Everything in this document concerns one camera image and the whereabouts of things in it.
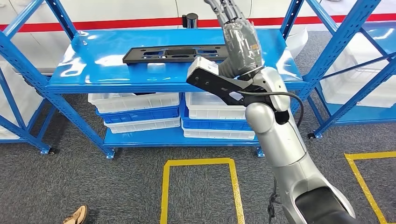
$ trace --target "yellow tape rectangle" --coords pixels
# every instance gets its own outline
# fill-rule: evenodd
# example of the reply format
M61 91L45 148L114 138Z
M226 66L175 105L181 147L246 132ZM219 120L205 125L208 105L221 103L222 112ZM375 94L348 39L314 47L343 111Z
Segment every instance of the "yellow tape rectangle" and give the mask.
M363 177L361 176L356 164L355 160L366 160L366 159L382 159L382 158L392 158L396 157L396 151L393 152L380 152L380 153L359 153L359 154L344 154L346 160L349 163L353 173L356 176L357 181L360 184L361 189L363 190L364 195L366 196L368 202L370 203L371 207L373 208L375 214L378 217L378 221L380 224L396 224L396 223L388 223L378 207L377 202L375 202L373 195L371 194L370 190L367 187L366 182L364 182Z
M243 215L242 200L240 198L238 177L236 175L235 162L231 158L213 158L213 159L193 159L193 160L168 160L163 167L162 181L162 198L161 198L161 219L160 224L166 224L168 221L168 193L169 193L169 175L171 166L194 166L194 165L212 165L228 164L231 174L231 184L236 208L238 224L245 224Z

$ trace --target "gray carpet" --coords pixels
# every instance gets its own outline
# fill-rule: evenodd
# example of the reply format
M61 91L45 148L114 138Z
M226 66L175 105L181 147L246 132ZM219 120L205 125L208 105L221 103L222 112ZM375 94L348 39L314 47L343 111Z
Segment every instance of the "gray carpet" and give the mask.
M307 46L296 59L302 73L309 70L328 37L324 32L310 32ZM103 123L86 95L68 95L67 99L104 134ZM300 128L303 136L318 126L306 108ZM344 153L395 151L392 130L395 124L340 126L330 128L322 139L305 141L319 170L350 200L362 223L379 222ZM84 203L90 206L90 224L159 223L165 162L218 157L235 160L246 223L268 223L273 175L252 147L122 148L115 159L106 160L59 113L44 141L60 152L44 156L27 144L0 145L0 224L59 224ZM387 221L396 222L395 160L356 164ZM168 208L169 224L236 223L228 167L171 167ZM279 206L274 223L287 223Z

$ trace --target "foot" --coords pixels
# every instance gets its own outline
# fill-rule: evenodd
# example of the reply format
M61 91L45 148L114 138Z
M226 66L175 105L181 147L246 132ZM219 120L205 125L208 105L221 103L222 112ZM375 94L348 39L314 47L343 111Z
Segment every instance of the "foot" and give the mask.
M88 206L83 205L73 213L71 217L66 218L62 224L84 224L88 217Z

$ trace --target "white bin on shelf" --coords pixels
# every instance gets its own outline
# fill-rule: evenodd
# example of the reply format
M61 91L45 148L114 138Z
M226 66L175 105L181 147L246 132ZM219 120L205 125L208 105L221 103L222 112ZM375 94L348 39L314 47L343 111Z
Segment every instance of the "white bin on shelf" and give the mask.
M185 101L191 119L245 119L244 106L229 106L209 92L186 92Z
M361 33L357 33L340 56L330 67L327 75L381 57L380 52ZM382 60L364 67L350 70L320 81L327 103L345 104L376 74L388 61ZM392 107L396 103L396 76L380 84L358 105Z
M179 93L90 93L88 102L95 105L100 113L132 111L179 105Z
M180 126L180 117L178 118L166 118L166 119L154 119L154 120L141 120L141 121L130 121L122 123L107 124L103 122L105 126L109 127L112 133L125 133L125 132L138 132L162 128L171 128Z
M255 138L253 131L212 130L212 129L188 129L183 127L183 135L186 138L202 139L240 139L252 140Z
M6 78L8 87L14 97L25 126L28 126L30 119L40 106L43 98L36 92L34 87L28 85L25 79L15 73L12 67L6 63L0 63L1 70ZM18 122L7 101L4 91L0 88L0 115L18 126ZM11 131L0 126L0 139L18 139L19 137Z

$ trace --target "black tray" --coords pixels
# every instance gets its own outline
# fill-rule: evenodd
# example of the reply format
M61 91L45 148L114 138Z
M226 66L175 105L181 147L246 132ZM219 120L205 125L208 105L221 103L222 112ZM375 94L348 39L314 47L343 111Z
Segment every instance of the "black tray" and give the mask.
M202 56L211 61L224 61L228 57L225 45L180 45L131 48L122 59L123 63L193 62Z

